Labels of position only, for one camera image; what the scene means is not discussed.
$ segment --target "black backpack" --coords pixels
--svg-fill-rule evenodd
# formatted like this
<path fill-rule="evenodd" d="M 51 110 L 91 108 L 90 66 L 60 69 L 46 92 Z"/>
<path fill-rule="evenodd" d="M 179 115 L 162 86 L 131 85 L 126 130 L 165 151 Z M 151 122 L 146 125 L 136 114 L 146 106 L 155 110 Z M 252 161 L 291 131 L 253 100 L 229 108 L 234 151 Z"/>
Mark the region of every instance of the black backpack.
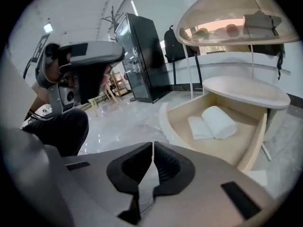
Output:
<path fill-rule="evenodd" d="M 165 57 L 167 58 L 167 61 L 169 63 L 172 63 L 173 73 L 174 73 L 174 84 L 176 85 L 175 61 L 179 61 L 179 60 L 184 59 L 185 58 L 185 53 L 184 53 L 184 50 L 183 50 L 183 45 L 178 42 L 178 40 L 176 39 L 174 30 L 171 27 L 173 27 L 173 25 L 170 26 L 169 30 L 166 31 L 165 34 L 164 34 L 164 44 L 165 44 L 165 51 L 166 51 Z M 200 71 L 199 61 L 198 61 L 198 58 L 197 58 L 197 55 L 199 54 L 198 53 L 198 51 L 199 51 L 198 48 L 199 47 L 186 46 L 188 57 L 195 56 L 195 58 L 196 58 L 196 64 L 197 64 L 200 84 L 202 84 L 201 71 Z"/>

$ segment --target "robotic arm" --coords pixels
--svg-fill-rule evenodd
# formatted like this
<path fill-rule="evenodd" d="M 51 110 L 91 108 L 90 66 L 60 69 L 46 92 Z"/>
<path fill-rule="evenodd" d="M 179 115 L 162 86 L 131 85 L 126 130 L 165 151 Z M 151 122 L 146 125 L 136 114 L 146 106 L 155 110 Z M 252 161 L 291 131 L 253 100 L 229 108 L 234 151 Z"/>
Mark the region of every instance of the robotic arm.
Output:
<path fill-rule="evenodd" d="M 68 53 L 71 53 L 69 62 L 66 59 Z M 36 67 L 36 80 L 41 87 L 48 90 L 53 109 L 45 118 L 49 119 L 65 113 L 96 97 L 106 74 L 106 68 L 117 65 L 123 60 L 124 54 L 125 50 L 121 45 L 108 41 L 90 41 L 63 46 L 48 44 L 43 49 Z M 45 73 L 55 59 L 58 59 L 60 72 L 59 81 L 56 82 L 51 81 Z M 73 77 L 73 87 L 67 82 L 67 77 Z"/>

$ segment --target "glass door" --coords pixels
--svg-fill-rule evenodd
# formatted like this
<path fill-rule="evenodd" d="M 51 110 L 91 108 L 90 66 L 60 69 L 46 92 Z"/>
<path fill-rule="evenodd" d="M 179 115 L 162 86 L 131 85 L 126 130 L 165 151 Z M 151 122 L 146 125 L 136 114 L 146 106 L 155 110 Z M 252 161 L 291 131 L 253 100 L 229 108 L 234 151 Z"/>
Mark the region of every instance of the glass door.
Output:
<path fill-rule="evenodd" d="M 124 66 L 135 99 L 147 99 L 150 96 L 144 83 L 138 52 L 134 47 L 131 36 L 127 17 L 125 16 L 116 30 L 116 38 L 125 49 Z"/>

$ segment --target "ceiling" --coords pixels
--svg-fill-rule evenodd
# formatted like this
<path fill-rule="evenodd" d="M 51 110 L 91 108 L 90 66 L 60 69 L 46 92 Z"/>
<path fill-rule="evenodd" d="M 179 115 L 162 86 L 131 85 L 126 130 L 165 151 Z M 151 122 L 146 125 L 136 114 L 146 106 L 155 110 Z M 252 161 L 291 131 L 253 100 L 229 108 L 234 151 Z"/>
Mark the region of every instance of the ceiling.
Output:
<path fill-rule="evenodd" d="M 48 42 L 68 44 L 100 40 L 104 11 L 110 0 L 35 0 L 23 12 L 9 38 L 12 61 L 22 74 L 33 55 L 40 38 L 45 35 L 43 26 L 52 24 Z M 29 70 L 27 82 L 35 80 Z"/>
<path fill-rule="evenodd" d="M 50 21 L 67 40 L 99 39 L 100 26 L 109 0 L 37 0 L 37 16 Z"/>

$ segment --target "black rubber pad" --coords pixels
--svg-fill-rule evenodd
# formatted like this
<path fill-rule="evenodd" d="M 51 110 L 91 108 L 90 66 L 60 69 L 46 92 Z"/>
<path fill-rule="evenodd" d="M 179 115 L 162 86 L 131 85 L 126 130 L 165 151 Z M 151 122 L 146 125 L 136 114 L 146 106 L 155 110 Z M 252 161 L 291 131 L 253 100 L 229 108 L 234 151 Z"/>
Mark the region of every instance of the black rubber pad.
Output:
<path fill-rule="evenodd" d="M 142 143 L 139 148 L 111 161 L 107 176 L 119 192 L 125 192 L 139 199 L 138 184 L 151 165 L 152 143 Z"/>
<path fill-rule="evenodd" d="M 160 185 L 153 190 L 153 196 L 179 194 L 194 179 L 196 169 L 185 156 L 155 142 L 154 162 L 158 169 Z"/>
<path fill-rule="evenodd" d="M 221 187 L 244 219 L 249 219 L 261 211 L 235 182 L 224 183 Z"/>
<path fill-rule="evenodd" d="M 87 161 L 80 161 L 76 163 L 66 164 L 65 166 L 69 171 L 72 171 L 89 165 L 90 164 Z"/>

